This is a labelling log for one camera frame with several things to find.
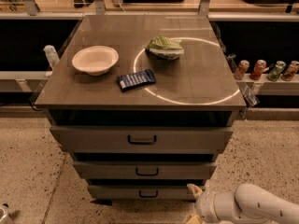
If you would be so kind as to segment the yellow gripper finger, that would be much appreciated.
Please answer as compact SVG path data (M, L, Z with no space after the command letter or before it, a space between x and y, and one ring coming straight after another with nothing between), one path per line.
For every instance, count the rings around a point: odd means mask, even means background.
M202 189L194 184L188 184L187 188L192 193L195 199L198 199L203 194Z

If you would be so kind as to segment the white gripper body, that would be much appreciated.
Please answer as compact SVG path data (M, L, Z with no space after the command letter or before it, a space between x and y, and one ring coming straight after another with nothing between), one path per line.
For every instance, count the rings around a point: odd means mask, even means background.
M216 215L214 207L215 191L201 190L199 189L194 195L195 209L199 217L206 223L218 223L219 220Z

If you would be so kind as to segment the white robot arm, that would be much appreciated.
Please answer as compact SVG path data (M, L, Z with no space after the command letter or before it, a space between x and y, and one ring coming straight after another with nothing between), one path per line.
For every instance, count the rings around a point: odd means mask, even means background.
M299 205L253 185L241 184L235 191L215 192L187 185L199 217L210 224L299 224Z

